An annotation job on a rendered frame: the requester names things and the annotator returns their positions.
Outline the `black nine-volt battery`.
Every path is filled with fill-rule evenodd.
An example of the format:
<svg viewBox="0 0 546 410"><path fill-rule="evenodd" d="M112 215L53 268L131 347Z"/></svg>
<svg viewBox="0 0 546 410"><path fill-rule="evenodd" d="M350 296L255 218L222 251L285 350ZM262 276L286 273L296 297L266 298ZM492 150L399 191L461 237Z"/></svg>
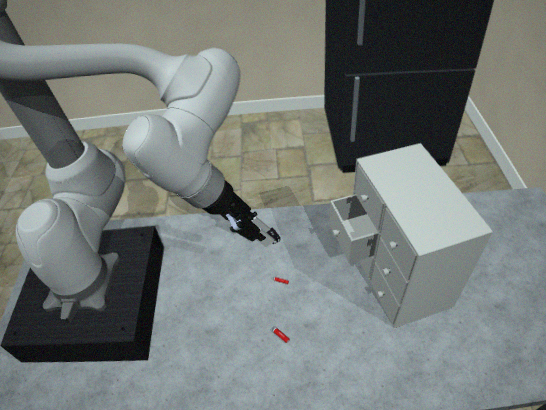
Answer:
<svg viewBox="0 0 546 410"><path fill-rule="evenodd" d="M271 228L268 232L266 232L267 234L269 234L272 238L274 238L275 242L273 242L273 244L281 241L280 239L280 236L278 235L278 233L274 230L274 228Z"/></svg>

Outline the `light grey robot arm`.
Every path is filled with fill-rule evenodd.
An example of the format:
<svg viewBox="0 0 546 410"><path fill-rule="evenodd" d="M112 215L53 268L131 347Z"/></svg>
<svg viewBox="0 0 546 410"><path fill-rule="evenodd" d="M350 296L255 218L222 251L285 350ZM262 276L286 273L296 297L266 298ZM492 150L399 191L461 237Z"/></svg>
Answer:
<svg viewBox="0 0 546 410"><path fill-rule="evenodd" d="M16 239L51 289L44 310L62 308L60 320L71 323L78 309L107 307L120 256L98 250L123 194L125 169L112 152L80 140L45 80L129 73L152 82L168 108L162 116L137 117L125 132L123 151L150 181L205 208L225 185L207 157L236 97L240 69L218 48L171 56L134 44L26 46L6 8L7 0L0 0L0 93L48 162L54 196L22 212Z"/></svg>

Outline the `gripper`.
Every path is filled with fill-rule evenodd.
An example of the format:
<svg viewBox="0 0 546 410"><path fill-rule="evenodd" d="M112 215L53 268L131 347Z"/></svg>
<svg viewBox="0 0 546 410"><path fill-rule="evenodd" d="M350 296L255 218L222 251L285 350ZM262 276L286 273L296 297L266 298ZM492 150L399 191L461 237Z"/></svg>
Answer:
<svg viewBox="0 0 546 410"><path fill-rule="evenodd" d="M234 192L233 187L226 180L219 198L210 206L202 209L209 214L220 214L231 222L230 230L232 232L236 232L252 242L257 240L265 247L275 242L274 238L266 233L270 228L256 217L256 212L251 212L251 208Z"/></svg>

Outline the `small grey chest of drawers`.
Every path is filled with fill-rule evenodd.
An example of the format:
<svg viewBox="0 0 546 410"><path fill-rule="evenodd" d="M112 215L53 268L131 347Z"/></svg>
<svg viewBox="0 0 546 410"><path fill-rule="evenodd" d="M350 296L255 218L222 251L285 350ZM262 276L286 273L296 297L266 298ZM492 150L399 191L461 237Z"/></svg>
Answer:
<svg viewBox="0 0 546 410"><path fill-rule="evenodd" d="M384 202L379 230L355 192L358 166ZM378 231L370 282L386 207L417 254L408 281L382 238L408 282L399 304L384 277L400 306L393 327L454 307L493 231L422 144L356 159L354 194Z"/></svg>

